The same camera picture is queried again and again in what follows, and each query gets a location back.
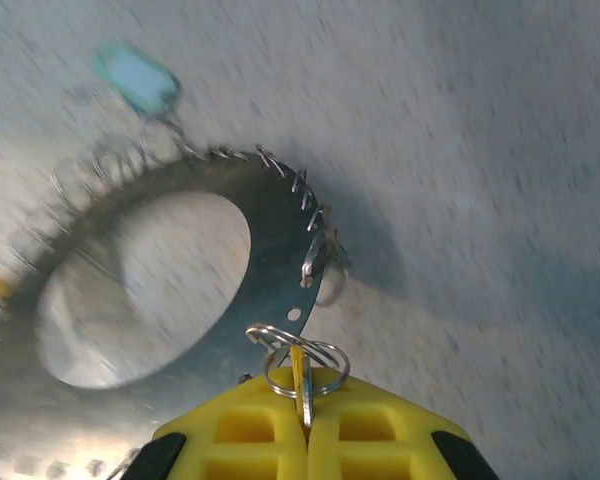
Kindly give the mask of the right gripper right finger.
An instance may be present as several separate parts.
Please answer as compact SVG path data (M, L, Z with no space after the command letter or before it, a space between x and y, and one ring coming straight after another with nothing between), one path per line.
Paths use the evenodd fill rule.
M309 479L496 479L456 423L349 377L315 399Z

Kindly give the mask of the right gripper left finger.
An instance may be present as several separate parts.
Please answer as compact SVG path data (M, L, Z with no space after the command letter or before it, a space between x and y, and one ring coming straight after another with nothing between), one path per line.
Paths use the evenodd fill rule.
M161 425L129 465L131 479L306 479L293 401L262 376Z

